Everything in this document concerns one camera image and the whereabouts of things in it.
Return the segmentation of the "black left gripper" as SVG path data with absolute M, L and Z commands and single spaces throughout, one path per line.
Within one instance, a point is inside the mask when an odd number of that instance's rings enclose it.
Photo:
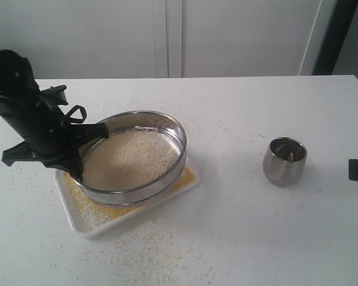
M 1 117 L 23 138 L 23 142 L 2 152 L 4 164 L 38 161 L 45 167 L 68 172 L 79 183 L 83 182 L 84 165 L 78 146 L 109 137 L 105 123 L 74 125 L 87 118 L 86 110 L 80 105 L 64 114 L 58 107 L 50 109 L 40 102 L 29 107 L 2 99 Z

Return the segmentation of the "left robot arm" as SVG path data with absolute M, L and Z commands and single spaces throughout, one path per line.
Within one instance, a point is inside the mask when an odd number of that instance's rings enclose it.
M 66 85 L 40 90 L 27 58 L 8 49 L 0 50 L 0 116 L 23 138 L 2 153 L 2 162 L 42 163 L 83 181 L 81 147 L 95 139 L 107 139 L 104 123 L 86 124 L 86 109 L 73 106 L 67 113 Z

